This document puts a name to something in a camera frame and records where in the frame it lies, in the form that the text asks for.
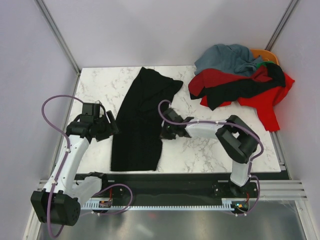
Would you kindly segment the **left aluminium corner post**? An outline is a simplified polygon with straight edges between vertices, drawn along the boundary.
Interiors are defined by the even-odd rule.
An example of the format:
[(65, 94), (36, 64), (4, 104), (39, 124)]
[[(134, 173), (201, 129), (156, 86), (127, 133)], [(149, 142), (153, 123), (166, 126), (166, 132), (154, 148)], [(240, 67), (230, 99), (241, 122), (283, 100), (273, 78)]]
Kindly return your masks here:
[(51, 32), (53, 33), (54, 37), (56, 38), (61, 50), (63, 51), (64, 55), (66, 56), (67, 60), (71, 64), (73, 70), (76, 72), (78, 76), (81, 74), (81, 68), (79, 67), (76, 59), (74, 58), (67, 42), (65, 41), (58, 25), (56, 24), (52, 14), (50, 13), (49, 8), (47, 7), (44, 0), (34, 0), (35, 4), (39, 8), (42, 16), (44, 17), (47, 25), (49, 26)]

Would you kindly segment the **grey-blue t-shirt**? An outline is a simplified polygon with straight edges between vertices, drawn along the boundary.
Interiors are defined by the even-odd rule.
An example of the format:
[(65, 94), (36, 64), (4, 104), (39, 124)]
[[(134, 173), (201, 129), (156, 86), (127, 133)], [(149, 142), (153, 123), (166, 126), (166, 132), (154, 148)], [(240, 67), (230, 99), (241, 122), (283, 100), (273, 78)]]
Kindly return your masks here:
[(227, 74), (250, 77), (263, 62), (262, 57), (254, 57), (252, 51), (240, 44), (216, 44), (208, 48), (194, 62), (195, 75), (206, 69), (215, 69)]

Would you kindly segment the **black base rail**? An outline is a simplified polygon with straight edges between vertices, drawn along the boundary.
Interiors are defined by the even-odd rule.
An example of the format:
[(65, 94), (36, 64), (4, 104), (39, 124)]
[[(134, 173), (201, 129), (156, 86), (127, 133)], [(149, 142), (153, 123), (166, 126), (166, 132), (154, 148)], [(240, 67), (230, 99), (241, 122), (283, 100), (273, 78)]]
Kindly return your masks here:
[(103, 176), (98, 197), (111, 197), (116, 205), (200, 206), (218, 205), (223, 199), (253, 200), (259, 188), (250, 180), (247, 192), (234, 196), (228, 173), (146, 173)]

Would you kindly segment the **green garment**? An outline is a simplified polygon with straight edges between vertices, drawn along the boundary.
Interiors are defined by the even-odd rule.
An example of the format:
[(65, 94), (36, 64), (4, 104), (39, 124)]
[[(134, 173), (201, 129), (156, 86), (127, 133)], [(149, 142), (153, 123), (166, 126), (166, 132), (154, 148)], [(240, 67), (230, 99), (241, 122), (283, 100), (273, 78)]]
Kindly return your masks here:
[(260, 62), (256, 65), (256, 68), (259, 69), (261, 66), (264, 66), (264, 67), (267, 67), (269, 64), (275, 64), (275, 62), (273, 61), (263, 61), (263, 62)]

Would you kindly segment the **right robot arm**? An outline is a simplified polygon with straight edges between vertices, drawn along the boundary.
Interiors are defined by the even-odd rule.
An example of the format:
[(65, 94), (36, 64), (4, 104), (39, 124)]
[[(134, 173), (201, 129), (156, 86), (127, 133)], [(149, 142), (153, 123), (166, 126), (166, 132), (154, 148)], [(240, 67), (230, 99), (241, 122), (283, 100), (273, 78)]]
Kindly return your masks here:
[(174, 140), (180, 138), (217, 139), (232, 160), (228, 180), (229, 191), (240, 197), (248, 191), (251, 178), (252, 160), (258, 145), (258, 135), (238, 116), (231, 115), (225, 121), (199, 120), (193, 117), (182, 118), (173, 108), (159, 110), (163, 119), (161, 138)]

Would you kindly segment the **aluminium extrusion frame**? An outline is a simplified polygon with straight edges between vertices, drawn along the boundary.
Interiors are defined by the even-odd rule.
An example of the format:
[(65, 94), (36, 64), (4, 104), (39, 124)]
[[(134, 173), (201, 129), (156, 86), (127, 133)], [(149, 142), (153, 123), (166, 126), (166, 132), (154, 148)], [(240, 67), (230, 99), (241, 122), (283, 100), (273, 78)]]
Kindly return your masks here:
[(283, 150), (275, 133), (272, 144), (259, 148), (263, 162), (276, 161), (280, 171), (252, 173), (243, 187), (231, 182), (231, 172), (214, 172), (213, 164), (219, 158), (228, 162), (217, 140), (204, 138), (166, 140), (161, 162), (170, 169), (178, 164), (205, 163), (206, 172), (168, 173), (72, 173), (63, 170), (52, 174), (31, 196), (35, 214), (41, 223), (47, 221), (48, 198), (54, 225), (73, 226), (80, 210), (103, 215), (129, 210), (147, 211), (221, 211), (234, 217), (253, 213), (262, 202), (294, 201), (305, 237), (317, 240), (320, 230), (312, 222), (306, 206), (307, 196), (298, 180), (290, 179)]

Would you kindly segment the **aluminium corner post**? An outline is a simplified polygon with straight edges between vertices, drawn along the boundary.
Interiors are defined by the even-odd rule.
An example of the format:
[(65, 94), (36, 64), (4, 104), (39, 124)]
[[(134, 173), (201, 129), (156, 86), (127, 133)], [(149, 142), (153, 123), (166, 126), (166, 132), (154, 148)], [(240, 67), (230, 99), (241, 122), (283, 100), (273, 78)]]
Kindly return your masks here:
[(34, 0), (35, 4), (39, 8), (42, 16), (44, 17), (47, 25), (49, 26), (51, 32), (53, 33), (54, 37), (56, 38), (61, 50), (63, 51), (64, 55), (66, 56), (67, 60), (71, 64), (73, 70), (76, 72), (78, 76), (81, 74), (81, 68), (79, 67), (76, 59), (74, 58), (67, 42), (65, 41), (58, 25), (56, 24), (52, 14), (50, 13), (49, 8), (47, 7), (44, 0)]
[(290, 20), (290, 17), (294, 13), (295, 9), (297, 8), (300, 0), (290, 0), (288, 6), (286, 7), (282, 17), (280, 18), (276, 28), (274, 29), (266, 47), (264, 48), (267, 51), (271, 51), (276, 44), (278, 38), (280, 37), (281, 33), (283, 32), (285, 26)]

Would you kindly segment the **right aluminium corner post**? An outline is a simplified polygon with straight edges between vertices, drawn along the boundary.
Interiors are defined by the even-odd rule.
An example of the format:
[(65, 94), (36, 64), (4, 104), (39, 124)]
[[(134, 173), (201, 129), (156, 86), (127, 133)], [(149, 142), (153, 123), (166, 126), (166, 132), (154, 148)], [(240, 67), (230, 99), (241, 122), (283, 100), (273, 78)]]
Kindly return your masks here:
[(294, 13), (295, 9), (297, 8), (300, 0), (290, 0), (288, 6), (286, 7), (282, 17), (280, 18), (276, 28), (274, 29), (266, 47), (264, 48), (267, 51), (271, 51), (276, 44), (278, 38), (280, 37), (281, 33), (283, 32), (285, 26), (290, 20), (290, 17)]

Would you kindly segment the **orange basket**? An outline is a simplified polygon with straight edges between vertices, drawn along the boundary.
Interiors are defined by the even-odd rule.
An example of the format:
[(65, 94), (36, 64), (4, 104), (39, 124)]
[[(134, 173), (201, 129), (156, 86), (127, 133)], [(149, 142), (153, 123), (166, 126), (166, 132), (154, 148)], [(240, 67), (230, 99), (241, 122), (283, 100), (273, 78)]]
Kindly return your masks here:
[(258, 58), (261, 57), (264, 61), (271, 61), (274, 62), (275, 64), (279, 65), (279, 60), (277, 58), (277, 56), (268, 51), (268, 50), (264, 50), (264, 49), (250, 49), (254, 58)]

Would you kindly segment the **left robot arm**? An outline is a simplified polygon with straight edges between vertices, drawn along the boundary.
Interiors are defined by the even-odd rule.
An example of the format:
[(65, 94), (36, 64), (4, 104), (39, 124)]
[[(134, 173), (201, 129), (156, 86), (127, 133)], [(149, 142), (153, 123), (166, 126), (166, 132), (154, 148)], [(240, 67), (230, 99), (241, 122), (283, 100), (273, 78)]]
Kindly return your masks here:
[(31, 204), (41, 223), (74, 226), (81, 207), (91, 197), (109, 193), (105, 173), (90, 172), (78, 185), (74, 185), (74, 179), (92, 140), (100, 142), (118, 132), (111, 111), (106, 111), (100, 102), (83, 103), (81, 114), (66, 127), (66, 144), (49, 180), (42, 190), (31, 195)]

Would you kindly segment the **red t-shirt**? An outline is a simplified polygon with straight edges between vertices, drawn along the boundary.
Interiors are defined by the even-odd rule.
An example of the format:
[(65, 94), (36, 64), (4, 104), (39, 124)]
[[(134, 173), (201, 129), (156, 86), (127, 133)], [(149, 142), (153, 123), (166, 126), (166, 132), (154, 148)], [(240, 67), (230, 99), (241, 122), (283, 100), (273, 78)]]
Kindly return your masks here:
[[(256, 95), (251, 98), (240, 97), (236, 101), (241, 106), (251, 107), (256, 109), (257, 116), (264, 126), (266, 131), (276, 132), (280, 129), (276, 114), (274, 112), (274, 106), (279, 104), (288, 94), (292, 88), (295, 80), (292, 79), (289, 75), (285, 75), (285, 87), (275, 87), (269, 89), (259, 95)], [(208, 107), (207, 98), (200, 98), (200, 104), (202, 106)], [(232, 102), (225, 102), (219, 107), (224, 107), (230, 105)]]

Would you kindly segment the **black t-shirt in pile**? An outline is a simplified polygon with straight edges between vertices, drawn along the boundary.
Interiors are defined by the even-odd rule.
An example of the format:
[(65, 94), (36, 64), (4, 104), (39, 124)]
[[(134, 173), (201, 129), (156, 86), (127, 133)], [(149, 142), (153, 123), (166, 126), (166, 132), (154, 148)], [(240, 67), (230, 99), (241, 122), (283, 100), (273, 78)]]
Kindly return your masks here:
[(285, 73), (274, 63), (261, 65), (249, 77), (225, 73), (217, 69), (205, 69), (188, 84), (192, 100), (206, 97), (211, 110), (225, 102), (234, 102), (238, 98), (252, 98), (276, 87), (285, 87)]

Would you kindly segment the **black t-shirt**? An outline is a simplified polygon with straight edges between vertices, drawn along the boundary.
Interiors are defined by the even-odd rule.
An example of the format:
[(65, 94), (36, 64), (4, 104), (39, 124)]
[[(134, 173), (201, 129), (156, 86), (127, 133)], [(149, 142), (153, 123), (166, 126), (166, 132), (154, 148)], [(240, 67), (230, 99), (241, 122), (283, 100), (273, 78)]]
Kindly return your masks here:
[(155, 171), (161, 158), (163, 119), (167, 103), (183, 86), (159, 72), (142, 67), (133, 80), (116, 116), (119, 133), (113, 136), (111, 166), (113, 172)]
[(238, 98), (252, 98), (276, 87), (285, 87), (285, 73), (274, 63), (261, 65), (249, 77), (225, 73), (217, 69), (205, 69), (188, 84), (192, 100), (206, 97), (211, 110), (225, 102), (234, 102)]

